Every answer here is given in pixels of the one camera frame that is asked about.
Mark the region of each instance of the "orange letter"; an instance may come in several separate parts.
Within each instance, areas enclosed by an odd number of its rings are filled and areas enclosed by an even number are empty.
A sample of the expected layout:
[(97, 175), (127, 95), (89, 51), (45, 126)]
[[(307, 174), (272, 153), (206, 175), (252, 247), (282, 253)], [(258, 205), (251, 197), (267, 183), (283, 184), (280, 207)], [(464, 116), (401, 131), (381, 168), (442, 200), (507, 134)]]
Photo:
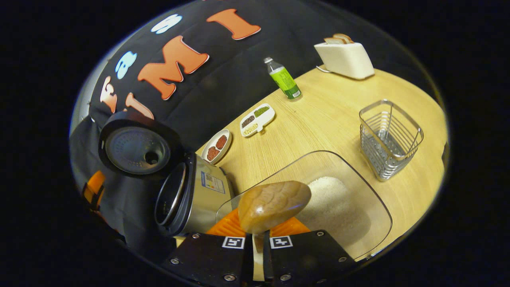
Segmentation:
[(183, 74), (177, 63), (184, 67), (186, 74), (191, 74), (209, 60), (208, 54), (200, 54), (183, 42), (182, 36), (177, 36), (163, 46), (165, 63), (146, 64), (138, 73), (138, 81), (147, 81), (161, 93), (161, 98), (167, 100), (175, 92), (175, 84), (163, 81), (182, 82)]
[(117, 95), (113, 93), (113, 86), (110, 84), (111, 77), (107, 76), (105, 79), (105, 83), (103, 84), (103, 89), (101, 90), (101, 96), (99, 100), (101, 103), (105, 103), (110, 107), (112, 113), (115, 112), (115, 107), (117, 107)]
[(236, 14), (236, 9), (227, 9), (207, 18), (207, 22), (218, 22), (232, 32), (232, 39), (241, 40), (261, 30)]
[(144, 116), (154, 119), (154, 115), (152, 114), (152, 112), (146, 106), (142, 105), (142, 103), (135, 100), (135, 97), (133, 96), (132, 92), (127, 94), (126, 107), (132, 107), (135, 110), (142, 113)]

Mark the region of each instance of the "rice cooker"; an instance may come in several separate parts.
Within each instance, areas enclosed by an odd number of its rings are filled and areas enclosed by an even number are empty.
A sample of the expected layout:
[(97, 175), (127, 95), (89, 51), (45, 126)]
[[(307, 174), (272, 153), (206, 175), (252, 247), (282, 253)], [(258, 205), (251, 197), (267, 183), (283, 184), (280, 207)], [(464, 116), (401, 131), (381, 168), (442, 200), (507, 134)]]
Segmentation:
[(169, 236), (207, 232), (233, 197), (225, 172), (186, 152), (169, 127), (135, 111), (114, 113), (99, 135), (103, 164), (126, 176), (164, 179), (154, 217)]

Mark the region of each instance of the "wire basket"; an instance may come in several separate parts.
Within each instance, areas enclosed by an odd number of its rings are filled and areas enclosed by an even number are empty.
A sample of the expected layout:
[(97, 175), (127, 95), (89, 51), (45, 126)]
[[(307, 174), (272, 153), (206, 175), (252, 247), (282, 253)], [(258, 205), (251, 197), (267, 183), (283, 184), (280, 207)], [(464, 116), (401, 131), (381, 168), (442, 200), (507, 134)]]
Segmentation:
[(361, 150), (376, 177), (386, 181), (413, 158), (423, 130), (399, 106), (386, 99), (360, 111)]

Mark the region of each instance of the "rice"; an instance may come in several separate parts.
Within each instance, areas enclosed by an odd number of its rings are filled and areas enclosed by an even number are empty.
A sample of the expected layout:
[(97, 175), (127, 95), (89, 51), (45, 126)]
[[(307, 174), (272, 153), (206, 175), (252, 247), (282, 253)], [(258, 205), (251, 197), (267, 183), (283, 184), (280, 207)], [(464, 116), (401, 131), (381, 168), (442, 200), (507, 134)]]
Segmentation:
[(354, 194), (335, 177), (321, 177), (308, 187), (312, 198), (296, 218), (313, 230), (326, 230), (342, 247), (353, 244), (370, 228), (370, 220), (351, 200)]

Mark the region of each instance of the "table surface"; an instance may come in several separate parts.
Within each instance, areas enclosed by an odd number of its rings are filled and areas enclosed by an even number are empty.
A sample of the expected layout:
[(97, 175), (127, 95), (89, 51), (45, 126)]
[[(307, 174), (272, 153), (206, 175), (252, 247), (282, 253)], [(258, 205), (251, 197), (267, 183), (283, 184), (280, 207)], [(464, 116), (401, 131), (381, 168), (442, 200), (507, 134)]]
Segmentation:
[[(448, 137), (443, 110), (420, 88), (377, 69), (372, 77), (354, 80), (315, 68), (295, 81), (302, 91), (299, 101), (288, 100), (278, 89), (225, 127), (232, 143), (216, 165), (225, 170), (238, 194), (308, 152), (339, 154), (372, 186), (393, 218), (390, 233), (374, 251), (382, 250), (424, 215), (440, 188)], [(414, 158), (386, 182), (376, 179), (360, 149), (359, 111), (382, 99), (400, 106), (424, 132)], [(273, 107), (274, 120), (262, 132), (243, 137), (240, 120), (262, 103)], [(196, 153), (200, 156), (203, 149)]]

